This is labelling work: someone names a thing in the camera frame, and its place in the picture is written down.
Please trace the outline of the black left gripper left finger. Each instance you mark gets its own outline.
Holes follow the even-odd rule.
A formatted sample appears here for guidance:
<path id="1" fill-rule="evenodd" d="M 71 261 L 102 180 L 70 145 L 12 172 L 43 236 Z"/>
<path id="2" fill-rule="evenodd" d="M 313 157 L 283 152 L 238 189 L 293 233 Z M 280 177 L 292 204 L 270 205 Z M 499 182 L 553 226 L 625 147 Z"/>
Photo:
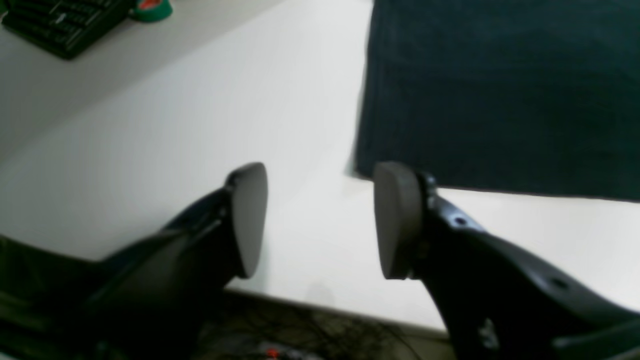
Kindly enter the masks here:
<path id="1" fill-rule="evenodd" d="M 82 305 L 91 358 L 189 360 L 224 287 L 258 268 L 268 187 L 265 164 L 249 162 L 154 235 L 101 260 L 103 282 Z"/>

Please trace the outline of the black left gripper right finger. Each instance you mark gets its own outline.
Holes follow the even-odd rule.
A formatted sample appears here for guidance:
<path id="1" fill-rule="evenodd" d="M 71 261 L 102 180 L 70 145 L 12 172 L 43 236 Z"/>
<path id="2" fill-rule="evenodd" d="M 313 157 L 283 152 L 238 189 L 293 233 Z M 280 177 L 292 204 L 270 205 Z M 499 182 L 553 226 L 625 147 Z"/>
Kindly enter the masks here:
<path id="1" fill-rule="evenodd" d="M 459 360 L 639 358 L 638 312 L 488 232 L 428 172 L 378 162 L 373 182 L 382 274 L 422 282 Z"/>

